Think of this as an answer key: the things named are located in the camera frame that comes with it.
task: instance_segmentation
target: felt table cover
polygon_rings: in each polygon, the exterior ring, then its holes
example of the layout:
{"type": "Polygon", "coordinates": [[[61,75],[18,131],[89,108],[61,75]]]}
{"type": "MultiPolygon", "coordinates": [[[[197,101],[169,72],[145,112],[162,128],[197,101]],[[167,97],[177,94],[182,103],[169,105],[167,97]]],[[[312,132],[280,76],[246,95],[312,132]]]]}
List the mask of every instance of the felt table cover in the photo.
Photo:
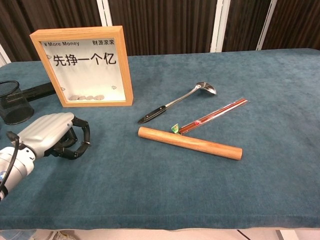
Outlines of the felt table cover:
{"type": "MultiPolygon", "coordinates": [[[[320,51],[277,49],[131,56],[132,106],[63,108],[57,95],[34,115],[0,120],[0,149],[37,118],[72,112],[89,122],[76,160],[43,157],[0,202],[0,229],[320,227],[320,51]],[[152,110],[208,82],[148,123],[152,110]],[[249,103],[186,134],[243,149],[236,161],[138,136],[171,131],[240,98],[249,103]]],[[[0,68],[22,90],[49,82],[40,61],[0,68]]],[[[74,128],[79,142],[82,131],[74,128]]]]}

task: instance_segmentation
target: rolling pin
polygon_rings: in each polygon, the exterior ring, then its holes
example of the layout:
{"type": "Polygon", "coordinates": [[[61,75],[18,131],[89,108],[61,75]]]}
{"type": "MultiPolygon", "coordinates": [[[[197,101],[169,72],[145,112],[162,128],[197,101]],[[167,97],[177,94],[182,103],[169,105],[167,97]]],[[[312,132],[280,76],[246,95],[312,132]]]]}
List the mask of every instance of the rolling pin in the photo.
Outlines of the rolling pin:
{"type": "Polygon", "coordinates": [[[223,145],[220,143],[188,136],[182,136],[179,134],[160,131],[144,126],[139,128],[138,136],[141,138],[213,154],[229,159],[241,160],[242,157],[242,148],[239,147],[223,145]]]}

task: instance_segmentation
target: black mesh cup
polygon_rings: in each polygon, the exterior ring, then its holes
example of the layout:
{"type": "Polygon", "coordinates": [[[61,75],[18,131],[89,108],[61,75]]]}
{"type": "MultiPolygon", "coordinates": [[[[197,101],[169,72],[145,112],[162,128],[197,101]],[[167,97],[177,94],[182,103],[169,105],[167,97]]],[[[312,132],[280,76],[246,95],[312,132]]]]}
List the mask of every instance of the black mesh cup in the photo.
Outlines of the black mesh cup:
{"type": "Polygon", "coordinates": [[[22,123],[34,109],[21,92],[17,81],[0,81],[0,116],[7,125],[22,123]]]}

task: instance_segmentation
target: wooden picture frame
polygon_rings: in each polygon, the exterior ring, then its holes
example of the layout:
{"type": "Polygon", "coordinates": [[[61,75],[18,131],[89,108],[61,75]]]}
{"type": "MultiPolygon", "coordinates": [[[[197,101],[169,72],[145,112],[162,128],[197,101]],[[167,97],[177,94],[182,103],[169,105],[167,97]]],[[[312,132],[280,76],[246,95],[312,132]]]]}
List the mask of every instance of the wooden picture frame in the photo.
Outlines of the wooden picture frame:
{"type": "Polygon", "coordinates": [[[122,26],[39,29],[30,37],[63,107],[133,104],[122,26]]]}

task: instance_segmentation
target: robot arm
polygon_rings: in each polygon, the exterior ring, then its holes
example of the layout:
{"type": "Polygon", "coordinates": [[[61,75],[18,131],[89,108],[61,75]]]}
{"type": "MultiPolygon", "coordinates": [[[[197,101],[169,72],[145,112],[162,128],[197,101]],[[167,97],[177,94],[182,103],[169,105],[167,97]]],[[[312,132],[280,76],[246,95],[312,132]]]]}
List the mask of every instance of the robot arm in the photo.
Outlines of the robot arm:
{"type": "Polygon", "coordinates": [[[14,147],[0,150],[0,201],[31,173],[34,160],[50,154],[77,159],[90,145],[88,122],[71,112],[44,115],[18,135],[11,133],[9,136],[14,147]],[[84,141],[76,151],[68,149],[78,140],[72,126],[81,127],[84,135],[84,141]]]}

